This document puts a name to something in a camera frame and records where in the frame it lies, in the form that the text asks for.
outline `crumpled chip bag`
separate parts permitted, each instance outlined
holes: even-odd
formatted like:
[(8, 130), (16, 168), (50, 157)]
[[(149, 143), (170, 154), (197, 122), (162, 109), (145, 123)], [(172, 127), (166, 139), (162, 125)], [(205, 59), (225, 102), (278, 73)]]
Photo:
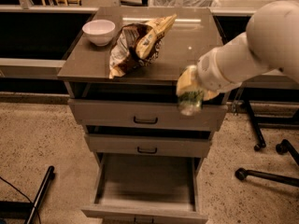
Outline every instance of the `crumpled chip bag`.
[(109, 77), (122, 77), (137, 67), (151, 64), (158, 57), (162, 38), (176, 17), (174, 14), (123, 26), (110, 51)]

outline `black cable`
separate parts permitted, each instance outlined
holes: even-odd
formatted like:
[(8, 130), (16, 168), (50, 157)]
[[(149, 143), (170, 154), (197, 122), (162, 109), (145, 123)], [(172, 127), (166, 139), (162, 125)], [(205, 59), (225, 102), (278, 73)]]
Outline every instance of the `black cable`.
[(15, 186), (13, 186), (11, 183), (9, 183), (8, 181), (6, 181), (2, 176), (0, 176), (0, 179), (2, 181), (4, 181), (5, 183), (7, 183), (8, 185), (10, 185), (12, 188), (14, 188), (16, 191), (19, 192), (19, 194), (21, 194), (22, 196), (24, 196), (28, 201), (29, 203), (33, 206), (33, 208), (36, 209), (36, 212), (37, 212), (37, 216), (38, 216), (38, 221), (39, 221), (39, 224), (41, 224), (41, 219), (40, 219), (40, 215), (39, 215), (39, 212), (38, 212), (38, 209), (35, 207), (34, 203), (30, 200), (30, 198), (28, 198), (27, 195), (25, 195), (22, 191), (20, 191), (19, 189), (17, 189)]

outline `speckled floor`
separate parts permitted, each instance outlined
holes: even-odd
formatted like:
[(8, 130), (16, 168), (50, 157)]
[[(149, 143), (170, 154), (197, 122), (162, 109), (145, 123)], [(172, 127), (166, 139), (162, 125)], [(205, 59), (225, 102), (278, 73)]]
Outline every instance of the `speckled floor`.
[[(48, 167), (55, 167), (56, 177), (40, 210), (41, 223), (120, 223), (86, 218), (80, 211), (91, 200), (97, 163), (67, 97), (7, 93), (0, 97), (0, 176), (34, 199)], [(268, 146), (255, 152), (249, 117), (226, 115), (197, 176), (200, 212), (209, 216), (207, 224), (298, 223), (298, 188), (255, 177), (241, 182), (234, 176), (242, 166), (299, 177), (290, 154), (279, 156), (275, 151), (283, 138), (299, 150), (298, 130), (263, 129), (263, 135)], [(0, 199), (26, 201), (4, 182), (0, 182)]]

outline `black handle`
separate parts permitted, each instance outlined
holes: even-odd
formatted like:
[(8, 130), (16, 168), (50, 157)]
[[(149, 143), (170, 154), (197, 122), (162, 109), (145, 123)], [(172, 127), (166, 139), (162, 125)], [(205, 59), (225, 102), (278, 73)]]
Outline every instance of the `black handle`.
[(138, 119), (136, 116), (133, 118), (134, 123), (137, 124), (156, 124), (158, 122), (158, 118), (148, 120), (148, 119)]
[(137, 152), (138, 153), (143, 153), (143, 154), (156, 154), (158, 152), (158, 148), (156, 147), (155, 149), (151, 150), (146, 150), (142, 149), (140, 147), (137, 147)]

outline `drawer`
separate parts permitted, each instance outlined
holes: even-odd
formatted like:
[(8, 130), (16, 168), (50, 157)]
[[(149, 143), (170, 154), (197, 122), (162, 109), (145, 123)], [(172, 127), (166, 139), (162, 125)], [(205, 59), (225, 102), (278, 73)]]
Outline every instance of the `drawer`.
[(87, 217), (132, 223), (204, 224), (193, 158), (105, 154)]
[(78, 123), (119, 127), (218, 131), (226, 105), (205, 105), (192, 117), (181, 115), (176, 104), (69, 100)]
[(147, 129), (115, 127), (97, 127), (97, 130), (85, 134), (92, 152), (204, 158), (210, 149), (210, 132), (153, 129), (147, 132)]

